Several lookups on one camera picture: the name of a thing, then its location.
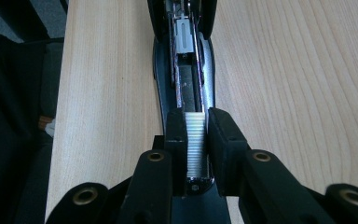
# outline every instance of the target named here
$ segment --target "wood grain surface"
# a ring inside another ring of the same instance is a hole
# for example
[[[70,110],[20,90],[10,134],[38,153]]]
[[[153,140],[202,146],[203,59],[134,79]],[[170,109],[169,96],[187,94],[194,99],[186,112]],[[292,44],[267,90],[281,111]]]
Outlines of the wood grain surface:
[[[220,0],[216,106],[305,186],[358,186],[358,1]],[[69,6],[47,216],[70,188],[132,175],[161,134],[147,2]],[[241,223],[230,198],[233,223]]]

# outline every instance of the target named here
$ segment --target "dark floor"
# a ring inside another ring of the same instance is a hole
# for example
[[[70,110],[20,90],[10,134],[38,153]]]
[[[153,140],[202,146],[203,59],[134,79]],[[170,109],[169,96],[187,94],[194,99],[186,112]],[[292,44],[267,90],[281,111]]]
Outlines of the dark floor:
[[[37,14],[42,22],[48,29],[48,35],[50,37],[64,37],[66,15],[62,9],[60,0],[30,0],[33,4]],[[4,35],[7,38],[15,42],[23,42],[18,38],[11,29],[5,24],[0,17],[0,35]]]

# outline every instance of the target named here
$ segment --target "floor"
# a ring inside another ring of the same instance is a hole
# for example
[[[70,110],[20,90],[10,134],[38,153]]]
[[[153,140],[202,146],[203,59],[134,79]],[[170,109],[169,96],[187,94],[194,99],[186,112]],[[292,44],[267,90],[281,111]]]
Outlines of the floor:
[[[48,29],[50,37],[64,37],[66,14],[60,0],[30,0],[37,14]],[[0,17],[0,34],[15,42],[23,42]]]

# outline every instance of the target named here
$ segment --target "open stapler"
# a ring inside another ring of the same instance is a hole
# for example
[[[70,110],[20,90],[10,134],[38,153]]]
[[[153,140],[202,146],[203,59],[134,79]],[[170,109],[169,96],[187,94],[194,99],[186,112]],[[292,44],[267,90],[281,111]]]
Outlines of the open stapler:
[[[48,223],[230,223],[226,196],[239,197],[245,223],[358,223],[357,187],[335,184],[325,195],[303,187],[214,108],[216,0],[148,0],[148,7],[164,134],[132,177],[111,189],[71,189]]]

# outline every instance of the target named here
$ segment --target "light wood tabletop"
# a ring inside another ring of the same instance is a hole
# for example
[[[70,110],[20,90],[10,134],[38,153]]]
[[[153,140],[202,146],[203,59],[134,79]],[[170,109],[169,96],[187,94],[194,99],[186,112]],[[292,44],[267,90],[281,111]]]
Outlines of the light wood tabletop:
[[[47,216],[84,182],[112,188],[162,134],[147,1],[71,1]],[[216,106],[308,188],[358,187],[358,1],[220,0]],[[241,222],[230,198],[233,223]]]

